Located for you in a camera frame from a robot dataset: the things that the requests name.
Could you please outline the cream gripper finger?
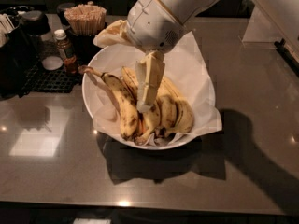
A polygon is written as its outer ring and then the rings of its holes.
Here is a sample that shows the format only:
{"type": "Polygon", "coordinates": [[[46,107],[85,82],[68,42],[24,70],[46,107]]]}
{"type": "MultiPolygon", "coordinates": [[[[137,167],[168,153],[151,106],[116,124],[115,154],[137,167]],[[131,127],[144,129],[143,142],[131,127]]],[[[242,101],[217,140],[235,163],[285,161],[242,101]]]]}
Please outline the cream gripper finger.
{"type": "Polygon", "coordinates": [[[116,44],[135,47],[135,42],[128,35],[127,20],[117,20],[112,22],[94,37],[93,43],[99,48],[105,48],[116,44]]]}
{"type": "Polygon", "coordinates": [[[136,106],[139,112],[147,112],[153,106],[164,75],[164,68],[164,55],[159,50],[149,52],[135,63],[138,81],[136,106]]]}

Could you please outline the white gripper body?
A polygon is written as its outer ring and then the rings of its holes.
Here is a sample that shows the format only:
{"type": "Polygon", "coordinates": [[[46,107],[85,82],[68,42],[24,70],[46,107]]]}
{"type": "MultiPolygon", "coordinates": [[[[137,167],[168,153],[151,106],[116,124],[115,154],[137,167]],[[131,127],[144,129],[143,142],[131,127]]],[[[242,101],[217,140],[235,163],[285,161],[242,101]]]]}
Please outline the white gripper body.
{"type": "Polygon", "coordinates": [[[127,35],[139,49],[169,52],[185,35],[186,0],[137,0],[127,17],[127,35]]]}

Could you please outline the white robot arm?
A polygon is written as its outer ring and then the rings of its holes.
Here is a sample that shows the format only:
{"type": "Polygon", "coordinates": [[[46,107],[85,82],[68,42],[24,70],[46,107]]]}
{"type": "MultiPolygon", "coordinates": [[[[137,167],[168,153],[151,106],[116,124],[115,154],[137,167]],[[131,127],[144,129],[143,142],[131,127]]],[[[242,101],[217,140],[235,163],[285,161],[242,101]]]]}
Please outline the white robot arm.
{"type": "MultiPolygon", "coordinates": [[[[299,0],[250,0],[278,29],[293,50],[299,50],[299,0]]],[[[248,16],[244,0],[137,0],[127,18],[111,23],[93,43],[134,46],[146,53],[137,63],[141,72],[137,109],[149,110],[164,72],[164,55],[185,34],[185,23],[204,13],[210,17],[248,16]]]]}

